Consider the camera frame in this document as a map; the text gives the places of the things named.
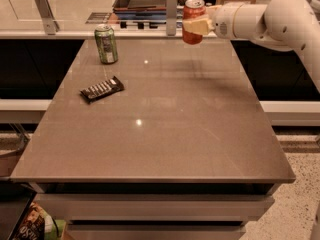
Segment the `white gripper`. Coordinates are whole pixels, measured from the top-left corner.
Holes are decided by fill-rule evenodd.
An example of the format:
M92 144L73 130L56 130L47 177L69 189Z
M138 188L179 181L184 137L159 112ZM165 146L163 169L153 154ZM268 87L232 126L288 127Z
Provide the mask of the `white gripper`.
M208 35L214 30L219 38L233 40L236 38L234 21L239 8L240 4L235 2L207 6L207 14L215 12L213 18L209 15L203 15L192 19L184 19L182 21L183 28L185 31L197 35Z

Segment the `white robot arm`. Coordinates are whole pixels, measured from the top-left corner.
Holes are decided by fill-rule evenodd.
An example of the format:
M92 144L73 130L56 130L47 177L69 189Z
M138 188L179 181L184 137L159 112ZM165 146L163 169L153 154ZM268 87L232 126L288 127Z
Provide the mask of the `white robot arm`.
M191 33L214 32L219 38L292 50L312 81L320 81L319 23L306 0L210 6L203 15L185 20L183 26ZM310 141L310 136L298 135L282 139L296 181L278 189L274 206L259 221L248 223L240 240L319 240L320 153L306 147Z

